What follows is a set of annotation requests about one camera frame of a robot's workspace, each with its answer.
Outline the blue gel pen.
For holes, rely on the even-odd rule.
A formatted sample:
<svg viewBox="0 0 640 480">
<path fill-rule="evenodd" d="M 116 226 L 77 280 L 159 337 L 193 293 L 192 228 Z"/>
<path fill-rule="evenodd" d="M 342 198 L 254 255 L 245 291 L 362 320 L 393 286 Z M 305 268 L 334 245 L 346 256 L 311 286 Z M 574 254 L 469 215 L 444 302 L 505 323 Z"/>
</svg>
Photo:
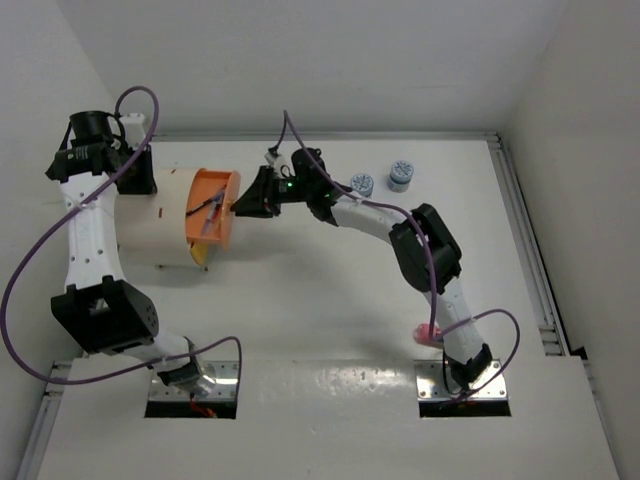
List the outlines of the blue gel pen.
<svg viewBox="0 0 640 480">
<path fill-rule="evenodd" d="M 219 189 L 213 196 L 211 196 L 210 198 L 202 201 L 201 203 L 199 203 L 198 205 L 196 205 L 195 207 L 189 209 L 186 211 L 185 216 L 186 217 L 190 217 L 194 214 L 196 214 L 197 212 L 199 212 L 200 210 L 202 210 L 204 207 L 213 204 L 213 203 L 219 203 L 223 198 L 224 198 L 224 194 L 225 194 L 225 188 L 221 188 Z"/>
</svg>

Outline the red gel pen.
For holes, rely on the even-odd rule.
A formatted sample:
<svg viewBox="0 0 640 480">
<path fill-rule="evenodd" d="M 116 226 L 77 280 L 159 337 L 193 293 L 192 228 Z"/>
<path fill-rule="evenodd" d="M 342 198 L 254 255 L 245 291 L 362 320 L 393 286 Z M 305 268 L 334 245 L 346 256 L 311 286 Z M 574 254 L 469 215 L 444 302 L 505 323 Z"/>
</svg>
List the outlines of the red gel pen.
<svg viewBox="0 0 640 480">
<path fill-rule="evenodd" d="M 219 212 L 222 208 L 222 204 L 223 204 L 223 199 L 219 202 L 219 203 L 213 203 L 211 204 L 211 207 L 207 213 L 207 216 L 205 218 L 205 222 L 203 224 L 203 227 L 201 229 L 201 234 L 202 235 L 208 235 L 209 232 L 214 228 L 214 225 L 218 219 L 219 216 Z"/>
</svg>

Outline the orange drawer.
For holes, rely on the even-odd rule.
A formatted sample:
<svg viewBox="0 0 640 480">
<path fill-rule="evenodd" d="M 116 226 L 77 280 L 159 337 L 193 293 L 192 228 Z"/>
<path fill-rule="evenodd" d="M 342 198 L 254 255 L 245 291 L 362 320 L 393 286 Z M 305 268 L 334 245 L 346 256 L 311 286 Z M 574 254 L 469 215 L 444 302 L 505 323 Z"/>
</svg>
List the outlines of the orange drawer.
<svg viewBox="0 0 640 480">
<path fill-rule="evenodd" d="M 231 207 L 238 198 L 240 173 L 199 169 L 187 199 L 185 232 L 191 249 L 214 245 L 228 249 L 234 214 Z"/>
</svg>

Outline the cream cabinet with legs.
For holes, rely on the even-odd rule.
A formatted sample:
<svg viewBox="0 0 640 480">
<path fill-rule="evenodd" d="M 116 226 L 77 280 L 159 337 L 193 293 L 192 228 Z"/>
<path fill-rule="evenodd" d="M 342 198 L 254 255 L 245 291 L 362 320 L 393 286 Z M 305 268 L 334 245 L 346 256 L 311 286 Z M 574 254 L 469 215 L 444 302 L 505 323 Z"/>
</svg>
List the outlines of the cream cabinet with legs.
<svg viewBox="0 0 640 480">
<path fill-rule="evenodd" d="M 154 195 L 120 195 L 115 225 L 126 261 L 156 267 L 199 267 L 189 253 L 185 232 L 187 199 L 196 172 L 202 168 L 169 168 L 155 174 Z M 209 245 L 209 255 L 222 247 Z"/>
</svg>

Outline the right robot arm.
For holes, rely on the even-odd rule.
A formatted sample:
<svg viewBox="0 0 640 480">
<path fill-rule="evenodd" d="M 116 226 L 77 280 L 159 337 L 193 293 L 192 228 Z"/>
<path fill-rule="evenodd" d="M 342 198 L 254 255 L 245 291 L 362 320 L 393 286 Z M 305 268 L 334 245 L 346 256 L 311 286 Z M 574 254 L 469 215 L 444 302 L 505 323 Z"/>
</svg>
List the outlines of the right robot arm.
<svg viewBox="0 0 640 480">
<path fill-rule="evenodd" d="M 462 252 L 437 210 L 426 203 L 406 212 L 359 196 L 334 182 L 320 150 L 300 148 L 284 175 L 275 151 L 267 154 L 253 183 L 234 202 L 238 217 L 273 218 L 285 204 L 303 203 L 326 224 L 350 228 L 391 246 L 405 281 L 428 301 L 433 319 L 427 337 L 444 350 L 451 378 L 464 390 L 492 361 L 489 345 L 472 323 L 461 275 Z"/>
</svg>

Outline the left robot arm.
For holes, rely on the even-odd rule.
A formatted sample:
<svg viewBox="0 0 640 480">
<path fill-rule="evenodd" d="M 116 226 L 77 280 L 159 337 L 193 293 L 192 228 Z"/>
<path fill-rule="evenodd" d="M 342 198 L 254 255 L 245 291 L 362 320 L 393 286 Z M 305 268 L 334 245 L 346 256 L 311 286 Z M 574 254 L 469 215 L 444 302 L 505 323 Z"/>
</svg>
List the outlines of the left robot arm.
<svg viewBox="0 0 640 480">
<path fill-rule="evenodd" d="M 157 191 L 141 114 L 83 111 L 47 177 L 58 183 L 68 213 L 69 264 L 63 294 L 52 297 L 56 320 L 88 354 L 123 354 L 148 363 L 167 386 L 191 390 L 202 371 L 193 343 L 164 330 L 152 300 L 124 276 L 116 238 L 118 194 Z"/>
</svg>

